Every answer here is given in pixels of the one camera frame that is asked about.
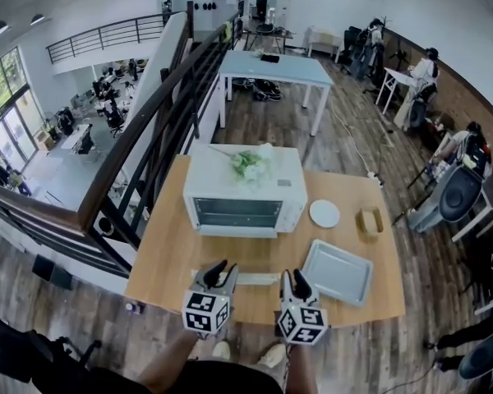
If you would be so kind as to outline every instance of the wooden tabletop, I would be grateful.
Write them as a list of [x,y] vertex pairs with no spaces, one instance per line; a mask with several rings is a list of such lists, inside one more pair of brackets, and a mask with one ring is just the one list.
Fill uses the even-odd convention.
[[[375,181],[305,171],[309,203],[328,199],[341,213],[332,229],[315,225],[307,205],[295,231],[279,234],[277,239],[200,236],[191,227],[182,198],[189,164],[189,157],[179,155],[170,169],[137,252],[126,296],[179,311],[192,284],[192,269],[227,259],[229,264],[239,265],[240,273],[281,273],[286,268],[301,268],[311,242],[318,238],[374,264],[371,289],[362,308],[321,297],[331,325],[352,326],[405,314],[398,254],[384,198]],[[355,216],[365,207],[377,207],[384,221],[384,231],[373,241],[366,241],[356,226]],[[233,320],[272,325],[274,311],[279,310],[279,284],[236,286],[233,303]]]

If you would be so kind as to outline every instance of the white plate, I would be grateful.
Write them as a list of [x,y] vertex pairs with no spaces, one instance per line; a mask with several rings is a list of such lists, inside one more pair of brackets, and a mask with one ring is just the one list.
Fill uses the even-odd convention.
[[339,222],[339,210],[328,200],[313,202],[309,208],[309,214],[319,227],[335,227]]

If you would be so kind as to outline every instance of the wooden floor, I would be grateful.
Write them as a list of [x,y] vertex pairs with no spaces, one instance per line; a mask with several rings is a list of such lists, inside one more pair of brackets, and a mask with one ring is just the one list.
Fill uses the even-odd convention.
[[[226,129],[215,141],[231,144],[295,146],[304,168],[364,176],[366,169],[342,122],[350,130],[368,167],[379,168],[385,180],[384,196],[394,217],[411,205],[422,190],[406,185],[423,166],[428,153],[384,119],[368,94],[366,85],[339,72],[327,57],[319,57],[330,73],[333,86],[316,137],[310,137],[314,107],[319,93],[311,94],[309,109],[301,107],[304,87],[281,84],[280,102],[253,102],[248,94],[235,93],[228,103]],[[385,136],[385,130],[394,130]],[[472,293],[460,296],[468,272],[457,265],[462,246],[451,242],[451,230],[438,227],[420,236],[401,221],[394,229],[403,273],[407,314],[354,328],[333,329],[315,346],[314,360],[322,393],[381,394],[388,387],[420,378],[431,366],[432,353],[422,350],[422,340],[470,325]],[[0,318],[21,331],[34,328],[49,337],[69,336],[85,349],[98,338],[103,348],[92,362],[134,378],[181,327],[176,314],[147,307],[143,316],[130,315],[121,296],[82,282],[63,291],[41,282],[31,272],[33,258],[22,254],[0,237]],[[222,337],[233,344],[236,357],[251,363],[270,343],[273,328],[230,325]],[[200,342],[194,355],[211,352],[213,341]],[[457,350],[463,353],[464,347]],[[281,378],[283,367],[273,371]],[[33,392],[32,388],[0,376],[0,393]],[[468,386],[453,374],[432,371],[420,382],[395,393],[459,393]]]

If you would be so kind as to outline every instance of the baking tray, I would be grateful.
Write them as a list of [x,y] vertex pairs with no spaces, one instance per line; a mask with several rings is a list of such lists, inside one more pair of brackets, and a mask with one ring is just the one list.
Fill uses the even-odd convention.
[[302,271],[319,293],[362,307],[371,286],[373,268],[368,259],[314,240]]

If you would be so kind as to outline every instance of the glass door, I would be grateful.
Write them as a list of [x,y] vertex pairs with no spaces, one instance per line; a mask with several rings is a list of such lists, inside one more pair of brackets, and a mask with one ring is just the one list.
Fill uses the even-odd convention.
[[13,139],[18,144],[18,149],[24,155],[24,160],[28,162],[36,152],[36,146],[30,137],[29,131],[25,128],[15,107],[11,108],[4,118]]
[[11,166],[21,171],[26,162],[22,157],[21,153],[18,151],[16,146],[13,144],[12,139],[6,131],[6,127],[0,121],[0,151],[6,157],[7,161]]

